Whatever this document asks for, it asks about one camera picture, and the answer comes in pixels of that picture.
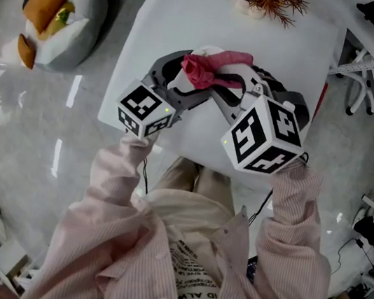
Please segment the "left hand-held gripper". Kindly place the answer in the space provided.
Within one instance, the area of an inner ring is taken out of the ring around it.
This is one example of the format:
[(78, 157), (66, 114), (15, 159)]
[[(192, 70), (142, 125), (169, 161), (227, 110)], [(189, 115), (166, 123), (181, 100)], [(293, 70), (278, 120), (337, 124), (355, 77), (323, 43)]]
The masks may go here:
[(191, 110), (209, 98), (209, 90), (182, 92), (161, 83), (173, 81), (191, 50), (180, 50), (160, 57), (141, 80), (130, 83), (116, 100), (119, 122), (138, 138), (149, 137), (171, 128), (183, 110)]

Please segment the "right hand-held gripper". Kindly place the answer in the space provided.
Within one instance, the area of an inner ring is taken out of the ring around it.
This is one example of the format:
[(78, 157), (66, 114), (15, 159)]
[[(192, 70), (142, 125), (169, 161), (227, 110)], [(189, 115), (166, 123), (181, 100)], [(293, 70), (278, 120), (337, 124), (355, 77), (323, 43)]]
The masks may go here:
[[(251, 80), (253, 92), (245, 93), (243, 83), (238, 88), (216, 84), (211, 95), (231, 124), (221, 142), (234, 169), (268, 175), (304, 153), (300, 132), (310, 112), (300, 93), (287, 91), (265, 69), (251, 68), (258, 75)], [(241, 113), (242, 102), (248, 107)]]

